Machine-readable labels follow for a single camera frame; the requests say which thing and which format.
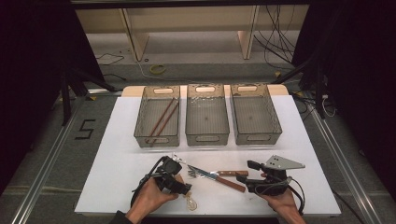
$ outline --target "knife handle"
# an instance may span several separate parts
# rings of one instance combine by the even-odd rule
[[[248,175],[248,171],[218,171],[218,174],[227,176]]]
[[[227,185],[228,187],[239,190],[241,192],[245,192],[246,190],[245,186],[235,184],[234,182],[231,182],[230,180],[221,178],[219,176],[216,177],[216,180],[219,181],[221,184]]]

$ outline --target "hand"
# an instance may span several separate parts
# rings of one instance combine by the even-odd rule
[[[305,221],[300,216],[297,205],[294,201],[293,194],[290,189],[286,189],[286,191],[277,196],[269,196],[269,195],[259,195],[259,197],[264,198],[268,205],[274,209],[281,217],[285,218],[285,220],[291,223],[303,224]]]
[[[148,182],[140,190],[131,209],[126,217],[134,224],[138,224],[149,213],[157,210],[161,205],[168,201],[172,201],[178,197],[178,194],[163,193],[158,189],[154,178],[150,178]]]

